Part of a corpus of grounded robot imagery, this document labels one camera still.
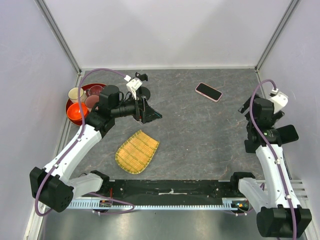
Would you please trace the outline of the black smartphone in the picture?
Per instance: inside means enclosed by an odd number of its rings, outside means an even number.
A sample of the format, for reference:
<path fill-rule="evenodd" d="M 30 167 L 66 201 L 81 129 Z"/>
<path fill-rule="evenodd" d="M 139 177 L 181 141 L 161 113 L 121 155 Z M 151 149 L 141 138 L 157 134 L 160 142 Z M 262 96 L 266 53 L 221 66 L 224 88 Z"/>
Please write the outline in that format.
<path fill-rule="evenodd" d="M 276 129 L 279 133 L 281 143 L 288 144 L 299 140 L 296 128 L 290 124 Z"/>

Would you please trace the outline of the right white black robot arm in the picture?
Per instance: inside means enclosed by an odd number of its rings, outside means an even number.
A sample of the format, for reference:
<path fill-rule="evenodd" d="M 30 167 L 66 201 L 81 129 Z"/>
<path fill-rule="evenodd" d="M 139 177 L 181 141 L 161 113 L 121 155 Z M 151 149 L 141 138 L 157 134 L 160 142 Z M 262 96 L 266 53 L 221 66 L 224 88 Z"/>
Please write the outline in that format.
<path fill-rule="evenodd" d="M 234 172 L 229 191 L 235 197 L 242 195 L 256 212 L 258 231 L 265 238 L 301 237 L 312 220 L 311 211 L 303 208 L 291 185 L 286 170 L 283 145 L 298 140 L 293 125 L 275 128 L 284 116 L 276 109 L 276 97 L 265 99 L 254 95 L 239 109 L 248 121 L 245 151 L 256 154 L 262 166 L 267 190 L 251 172 Z"/>

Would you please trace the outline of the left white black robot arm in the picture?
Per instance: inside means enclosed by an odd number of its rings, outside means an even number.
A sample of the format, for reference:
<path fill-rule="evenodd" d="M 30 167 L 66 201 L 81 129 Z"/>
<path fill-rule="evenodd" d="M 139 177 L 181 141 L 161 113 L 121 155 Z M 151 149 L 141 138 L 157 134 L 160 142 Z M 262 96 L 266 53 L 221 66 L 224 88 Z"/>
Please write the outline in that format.
<path fill-rule="evenodd" d="M 58 213 L 64 211 L 73 199 L 95 193 L 99 197 L 110 191 L 109 177 L 97 170 L 72 179 L 75 168 L 90 149 L 97 144 L 115 125 L 115 119 L 132 116 L 143 124 L 161 119 L 162 115 L 148 104 L 151 92 L 139 87 L 136 96 L 124 100 L 124 94 L 115 85 L 103 87 L 99 101 L 85 117 L 67 146 L 45 167 L 34 167 L 30 174 L 31 193 L 34 207 L 45 204 Z"/>

